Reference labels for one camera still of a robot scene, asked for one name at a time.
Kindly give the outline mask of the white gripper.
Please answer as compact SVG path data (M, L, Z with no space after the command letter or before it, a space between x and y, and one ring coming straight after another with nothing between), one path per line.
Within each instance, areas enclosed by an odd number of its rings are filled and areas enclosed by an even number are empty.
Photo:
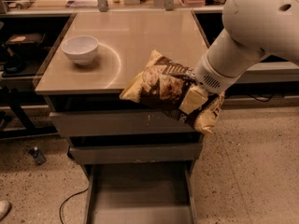
M237 82L237 77L226 77L216 71L204 54L194 68L194 77L201 86L192 85L184 96L179 110L189 115L200 108L208 99L208 92L220 93L226 91Z

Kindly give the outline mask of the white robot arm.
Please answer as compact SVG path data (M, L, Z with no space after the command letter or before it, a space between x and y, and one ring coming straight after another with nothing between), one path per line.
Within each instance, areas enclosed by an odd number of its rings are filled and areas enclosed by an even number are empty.
M226 0L222 24L223 30L194 67L197 85L179 107L186 114L271 55L299 64L299 0Z

